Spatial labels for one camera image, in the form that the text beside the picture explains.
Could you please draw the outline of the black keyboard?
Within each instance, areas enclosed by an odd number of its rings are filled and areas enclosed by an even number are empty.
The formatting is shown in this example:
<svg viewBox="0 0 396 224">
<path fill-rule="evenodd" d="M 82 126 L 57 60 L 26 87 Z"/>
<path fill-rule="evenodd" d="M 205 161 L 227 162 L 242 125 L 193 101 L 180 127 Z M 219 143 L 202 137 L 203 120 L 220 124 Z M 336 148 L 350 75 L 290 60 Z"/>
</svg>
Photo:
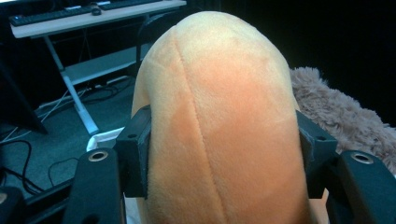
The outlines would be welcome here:
<svg viewBox="0 0 396 224">
<path fill-rule="evenodd" d="M 69 9 L 51 11 L 51 12 L 35 14 L 31 16 L 22 16 L 22 15 L 10 16 L 8 19 L 13 26 L 18 27 L 18 26 L 34 24 L 44 21 L 53 21 L 68 17 L 74 17 L 77 15 L 83 15 L 90 12 L 91 12 L 90 7 L 73 7 Z"/>
<path fill-rule="evenodd" d="M 150 3 L 157 3 L 161 1 L 162 0 L 121 0 L 121 1 L 113 1 L 108 4 L 100 5 L 99 8 L 101 8 L 102 10 L 112 10 L 112 9 L 118 9 L 124 7 L 134 7 L 134 6 L 140 6 Z"/>
</svg>

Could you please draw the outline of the brown teddy bear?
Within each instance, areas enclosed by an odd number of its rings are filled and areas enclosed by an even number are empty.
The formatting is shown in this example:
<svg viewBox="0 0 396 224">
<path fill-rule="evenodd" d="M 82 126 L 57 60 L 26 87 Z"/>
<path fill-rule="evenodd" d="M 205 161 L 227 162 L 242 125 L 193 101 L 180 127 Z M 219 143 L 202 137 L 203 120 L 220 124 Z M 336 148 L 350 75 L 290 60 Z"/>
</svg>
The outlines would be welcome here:
<svg viewBox="0 0 396 224">
<path fill-rule="evenodd" d="M 339 153 L 360 150 L 378 157 L 396 176 L 396 128 L 345 93 L 332 89 L 316 68 L 290 71 L 300 111 L 337 141 Z"/>
</svg>

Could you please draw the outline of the black stand base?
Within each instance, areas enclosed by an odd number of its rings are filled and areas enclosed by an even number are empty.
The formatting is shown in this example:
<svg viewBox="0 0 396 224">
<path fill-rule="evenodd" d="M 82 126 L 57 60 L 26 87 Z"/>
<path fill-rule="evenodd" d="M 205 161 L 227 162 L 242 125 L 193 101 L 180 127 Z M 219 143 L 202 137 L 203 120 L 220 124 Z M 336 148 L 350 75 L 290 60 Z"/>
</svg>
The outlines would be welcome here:
<svg viewBox="0 0 396 224">
<path fill-rule="evenodd" d="M 48 133 L 13 80 L 12 70 L 1 60 L 0 123 L 6 123 L 37 133 Z"/>
</svg>

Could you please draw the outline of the white desk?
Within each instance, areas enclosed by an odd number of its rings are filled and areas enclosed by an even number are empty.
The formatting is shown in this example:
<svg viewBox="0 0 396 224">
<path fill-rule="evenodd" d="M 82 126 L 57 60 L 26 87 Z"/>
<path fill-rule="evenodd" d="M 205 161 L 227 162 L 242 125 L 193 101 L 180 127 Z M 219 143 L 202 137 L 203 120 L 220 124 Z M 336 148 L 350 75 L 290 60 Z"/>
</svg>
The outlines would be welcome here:
<svg viewBox="0 0 396 224">
<path fill-rule="evenodd" d="M 93 135 L 99 133 L 99 129 L 84 104 L 80 101 L 75 86 L 128 67 L 135 62 L 134 54 L 136 53 L 136 47 L 116 51 L 105 56 L 90 59 L 86 62 L 63 66 L 50 41 L 50 36 L 114 21 L 124 21 L 139 16 L 145 16 L 147 18 L 152 13 L 165 12 L 186 5 L 187 2 L 184 0 L 162 0 L 144 5 L 103 10 L 102 14 L 98 16 L 82 14 L 74 17 L 61 18 L 53 21 L 42 21 L 17 27 L 10 25 L 10 27 L 12 34 L 16 38 L 42 37 L 44 39 L 58 67 L 58 71 L 64 80 L 64 84 L 72 96 L 75 109 L 85 129 L 90 135 Z"/>
</svg>

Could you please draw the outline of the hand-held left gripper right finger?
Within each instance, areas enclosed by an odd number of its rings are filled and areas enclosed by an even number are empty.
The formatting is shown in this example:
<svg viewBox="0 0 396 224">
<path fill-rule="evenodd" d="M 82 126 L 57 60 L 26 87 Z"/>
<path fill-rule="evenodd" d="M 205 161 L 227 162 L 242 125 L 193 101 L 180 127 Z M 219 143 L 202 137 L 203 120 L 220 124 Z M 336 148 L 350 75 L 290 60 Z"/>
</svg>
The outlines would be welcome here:
<svg viewBox="0 0 396 224">
<path fill-rule="evenodd" d="M 336 157 L 337 140 L 302 112 L 297 111 L 296 115 L 308 196 L 310 199 L 320 199 L 325 189 L 327 164 Z"/>
</svg>

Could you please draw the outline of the orange plush toy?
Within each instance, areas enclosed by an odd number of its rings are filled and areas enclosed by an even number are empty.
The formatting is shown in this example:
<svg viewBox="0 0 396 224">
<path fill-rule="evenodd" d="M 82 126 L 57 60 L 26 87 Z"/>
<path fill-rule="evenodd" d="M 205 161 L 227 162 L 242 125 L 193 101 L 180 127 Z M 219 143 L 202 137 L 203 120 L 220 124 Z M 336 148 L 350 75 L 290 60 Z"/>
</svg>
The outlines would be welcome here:
<svg viewBox="0 0 396 224">
<path fill-rule="evenodd" d="M 290 69 L 256 28 L 190 15 L 142 62 L 134 108 L 151 109 L 150 224 L 327 224 L 310 199 Z"/>
</svg>

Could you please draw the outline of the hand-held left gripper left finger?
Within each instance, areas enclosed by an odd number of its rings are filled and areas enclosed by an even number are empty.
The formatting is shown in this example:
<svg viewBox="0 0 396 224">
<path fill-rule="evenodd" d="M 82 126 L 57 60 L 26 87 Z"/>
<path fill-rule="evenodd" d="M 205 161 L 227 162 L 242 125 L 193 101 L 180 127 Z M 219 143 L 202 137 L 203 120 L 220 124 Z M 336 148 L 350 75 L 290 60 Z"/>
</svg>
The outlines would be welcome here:
<svg viewBox="0 0 396 224">
<path fill-rule="evenodd" d="M 127 176 L 124 194 L 130 198 L 148 197 L 150 105 L 141 107 L 118 135 L 115 150 Z"/>
</svg>

